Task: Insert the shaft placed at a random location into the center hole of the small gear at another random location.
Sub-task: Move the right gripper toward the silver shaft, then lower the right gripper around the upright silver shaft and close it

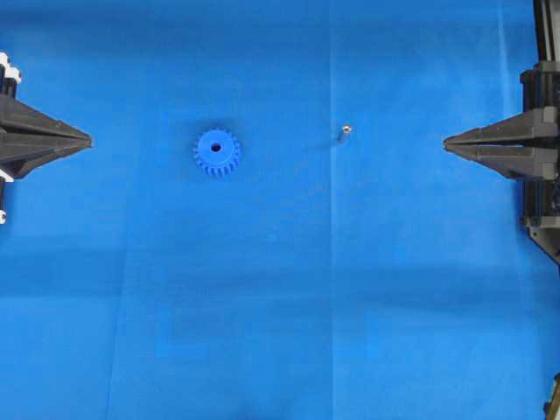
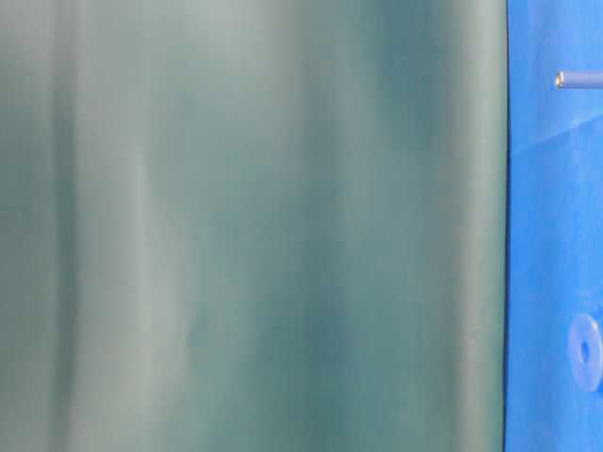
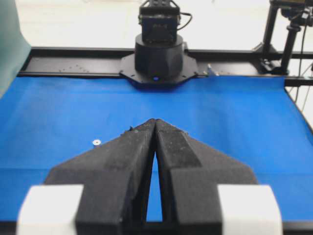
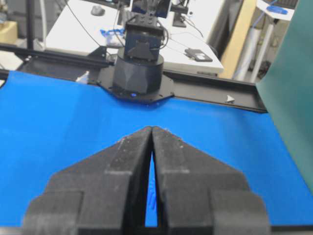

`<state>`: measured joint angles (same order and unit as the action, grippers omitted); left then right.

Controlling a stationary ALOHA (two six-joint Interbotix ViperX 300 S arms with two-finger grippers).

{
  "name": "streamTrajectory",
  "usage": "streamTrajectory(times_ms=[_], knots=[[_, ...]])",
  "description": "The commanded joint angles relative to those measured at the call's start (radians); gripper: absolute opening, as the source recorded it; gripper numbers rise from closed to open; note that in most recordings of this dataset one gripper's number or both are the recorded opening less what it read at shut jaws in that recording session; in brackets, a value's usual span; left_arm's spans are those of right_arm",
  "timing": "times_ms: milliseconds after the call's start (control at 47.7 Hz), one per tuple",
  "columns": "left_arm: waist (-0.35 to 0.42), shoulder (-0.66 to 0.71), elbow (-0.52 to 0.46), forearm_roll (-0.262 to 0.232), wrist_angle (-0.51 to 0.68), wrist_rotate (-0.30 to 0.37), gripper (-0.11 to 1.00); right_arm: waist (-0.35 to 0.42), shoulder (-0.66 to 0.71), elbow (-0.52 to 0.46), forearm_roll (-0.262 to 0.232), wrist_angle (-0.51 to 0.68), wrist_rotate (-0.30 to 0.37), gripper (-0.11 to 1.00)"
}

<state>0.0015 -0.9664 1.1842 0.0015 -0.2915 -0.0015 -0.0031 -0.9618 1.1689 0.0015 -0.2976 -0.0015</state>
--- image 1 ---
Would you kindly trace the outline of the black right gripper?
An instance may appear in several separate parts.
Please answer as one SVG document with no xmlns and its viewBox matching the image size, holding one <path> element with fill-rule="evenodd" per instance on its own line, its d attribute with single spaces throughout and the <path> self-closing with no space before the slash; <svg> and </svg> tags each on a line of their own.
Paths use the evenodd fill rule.
<svg viewBox="0 0 560 420">
<path fill-rule="evenodd" d="M 506 179 L 531 179 L 523 182 L 521 221 L 530 239 L 552 261 L 559 263 L 558 151 L 492 146 L 523 144 L 559 134 L 559 70 L 541 62 L 521 74 L 521 84 L 526 112 L 450 136 L 444 140 L 444 149 L 498 172 Z"/>
</svg>

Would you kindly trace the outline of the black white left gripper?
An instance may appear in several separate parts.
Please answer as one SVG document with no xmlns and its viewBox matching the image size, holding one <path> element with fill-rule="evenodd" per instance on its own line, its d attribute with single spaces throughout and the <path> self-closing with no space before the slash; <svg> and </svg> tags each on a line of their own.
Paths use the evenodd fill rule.
<svg viewBox="0 0 560 420">
<path fill-rule="evenodd" d="M 92 137 L 14 99 L 22 81 L 20 70 L 1 52 L 1 128 L 11 134 L 64 138 L 1 139 L 1 224 L 7 220 L 4 192 L 7 183 L 34 169 L 92 147 Z"/>
</svg>

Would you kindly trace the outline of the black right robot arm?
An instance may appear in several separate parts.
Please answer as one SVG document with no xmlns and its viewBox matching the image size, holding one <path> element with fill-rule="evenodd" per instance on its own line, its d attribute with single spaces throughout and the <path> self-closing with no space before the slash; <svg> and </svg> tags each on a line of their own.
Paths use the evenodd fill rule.
<svg viewBox="0 0 560 420">
<path fill-rule="evenodd" d="M 534 1 L 538 62 L 520 76 L 523 112 L 444 140 L 443 147 L 523 183 L 521 224 L 559 262 L 559 2 Z"/>
</svg>

